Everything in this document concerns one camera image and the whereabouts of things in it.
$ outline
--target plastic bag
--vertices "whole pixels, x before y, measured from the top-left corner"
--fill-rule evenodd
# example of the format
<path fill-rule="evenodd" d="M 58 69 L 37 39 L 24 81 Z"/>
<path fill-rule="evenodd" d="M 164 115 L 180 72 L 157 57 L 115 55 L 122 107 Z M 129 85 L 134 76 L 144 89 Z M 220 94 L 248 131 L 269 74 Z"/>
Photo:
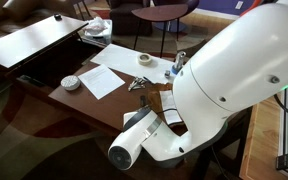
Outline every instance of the plastic bag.
<path fill-rule="evenodd" d="M 91 35 L 97 35 L 105 29 L 107 29 L 105 21 L 100 17 L 95 17 L 93 20 L 90 20 L 85 27 L 85 31 Z"/>

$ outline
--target black cable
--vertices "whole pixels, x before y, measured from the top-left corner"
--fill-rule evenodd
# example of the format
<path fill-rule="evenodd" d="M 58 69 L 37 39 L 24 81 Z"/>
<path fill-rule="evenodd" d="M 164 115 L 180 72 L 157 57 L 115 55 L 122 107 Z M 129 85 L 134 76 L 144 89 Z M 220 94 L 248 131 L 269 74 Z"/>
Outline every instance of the black cable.
<path fill-rule="evenodd" d="M 175 109 L 175 108 L 169 108 L 169 109 L 165 109 L 163 111 L 157 112 L 156 114 L 160 114 L 160 113 L 163 113 L 163 112 L 166 112 L 166 111 L 171 111 L 171 110 L 177 111 L 177 109 Z"/>
<path fill-rule="evenodd" d="M 284 104 L 280 101 L 278 98 L 277 94 L 274 95 L 274 99 L 277 102 L 277 104 L 285 111 L 288 113 L 288 109 L 284 106 Z"/>
<path fill-rule="evenodd" d="M 224 176 L 227 180 L 229 180 L 230 178 L 228 178 L 228 177 L 226 176 L 226 174 L 225 174 L 225 172 L 224 172 L 224 170 L 223 170 L 223 168 L 222 168 L 222 166 L 221 166 L 221 164 L 220 164 L 220 161 L 219 161 L 218 158 L 217 158 L 217 155 L 216 155 L 216 153 L 215 153 L 215 151 L 214 151 L 213 146 L 211 146 L 211 148 L 212 148 L 212 152 L 213 152 L 213 155 L 214 155 L 214 157 L 215 157 L 215 160 L 216 160 L 216 162 L 217 162 L 218 168 L 220 169 L 220 171 L 221 171 L 221 173 L 223 174 L 223 176 Z"/>

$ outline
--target sheet of paper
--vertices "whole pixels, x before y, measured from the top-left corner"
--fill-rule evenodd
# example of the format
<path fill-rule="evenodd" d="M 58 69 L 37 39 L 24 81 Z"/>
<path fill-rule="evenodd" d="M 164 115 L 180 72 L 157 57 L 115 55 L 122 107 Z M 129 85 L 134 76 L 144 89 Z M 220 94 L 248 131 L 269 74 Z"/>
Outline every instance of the sheet of paper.
<path fill-rule="evenodd" d="M 160 91 L 161 102 L 163 110 L 174 108 L 176 109 L 173 93 L 171 90 L 169 91 Z M 182 122 L 179 114 L 175 110 L 169 110 L 164 112 L 164 116 L 168 125 Z"/>
<path fill-rule="evenodd" d="M 78 76 L 97 99 L 114 91 L 125 82 L 104 64 Z"/>
<path fill-rule="evenodd" d="M 138 51 L 124 48 L 114 44 L 109 44 L 99 52 L 92 62 L 105 64 L 110 69 L 114 69 L 131 76 L 143 78 L 147 77 L 153 83 L 173 83 L 175 75 L 171 73 L 170 78 L 165 78 L 165 71 L 171 70 L 174 62 L 151 56 L 152 63 L 147 66 L 140 65 L 137 61 Z"/>

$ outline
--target white round lid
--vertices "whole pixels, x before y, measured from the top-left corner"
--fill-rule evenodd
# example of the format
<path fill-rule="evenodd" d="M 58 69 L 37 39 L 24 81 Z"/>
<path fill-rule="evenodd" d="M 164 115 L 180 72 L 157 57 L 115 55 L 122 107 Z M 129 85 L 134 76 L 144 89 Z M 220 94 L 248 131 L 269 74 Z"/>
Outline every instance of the white round lid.
<path fill-rule="evenodd" d="M 78 79 L 77 76 L 66 76 L 65 78 L 62 79 L 61 81 L 61 86 L 64 87 L 64 89 L 71 91 L 80 86 L 81 82 Z"/>

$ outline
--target table leg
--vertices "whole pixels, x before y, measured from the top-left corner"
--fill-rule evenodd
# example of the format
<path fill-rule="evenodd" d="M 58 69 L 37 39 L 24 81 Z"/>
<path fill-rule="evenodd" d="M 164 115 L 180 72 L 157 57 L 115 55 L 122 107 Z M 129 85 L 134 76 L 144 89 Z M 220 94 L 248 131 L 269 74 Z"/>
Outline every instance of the table leg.
<path fill-rule="evenodd" d="M 180 27 L 180 18 L 177 18 L 177 31 L 176 31 L 176 40 L 178 41 L 178 29 Z"/>
<path fill-rule="evenodd" d="M 171 21 L 168 21 L 167 22 L 167 31 L 170 31 L 171 28 L 172 28 L 172 23 L 171 23 Z"/>
<path fill-rule="evenodd" d="M 83 42 L 83 39 L 82 39 L 82 37 L 80 36 L 80 34 L 79 34 L 78 32 L 76 32 L 75 34 L 73 34 L 73 36 L 74 36 L 74 35 L 76 35 L 77 38 L 78 38 L 81 42 Z"/>
<path fill-rule="evenodd" d="M 134 50 L 135 50 L 135 48 L 136 48 L 137 38 L 138 38 L 138 34 L 139 34 L 139 32 L 140 32 L 141 21 L 142 21 L 141 19 L 138 21 L 137 33 L 136 33 L 135 43 L 134 43 L 134 47 L 133 47 Z"/>
<path fill-rule="evenodd" d="M 211 163 L 210 156 L 212 155 L 210 148 L 204 149 L 200 152 L 199 157 L 195 163 L 190 180 L 204 179 L 207 173 L 207 169 Z"/>
<path fill-rule="evenodd" d="M 165 38 L 165 31 L 166 31 L 166 23 L 167 23 L 167 22 L 164 22 L 163 37 L 162 37 L 162 47 L 161 47 L 161 52 L 160 52 L 160 58 L 162 58 L 162 54 L 163 54 L 164 38 Z"/>

